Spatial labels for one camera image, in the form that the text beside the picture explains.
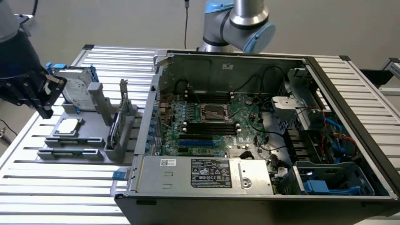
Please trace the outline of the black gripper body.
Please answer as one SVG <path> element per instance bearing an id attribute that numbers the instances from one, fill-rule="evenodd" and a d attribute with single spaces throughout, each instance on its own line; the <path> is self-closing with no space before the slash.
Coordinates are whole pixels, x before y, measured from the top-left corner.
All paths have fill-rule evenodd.
<path id="1" fill-rule="evenodd" d="M 5 82 L 13 79 L 29 79 L 34 92 L 44 83 L 45 69 L 30 41 L 22 31 L 0 44 L 0 98 L 5 101 Z"/>

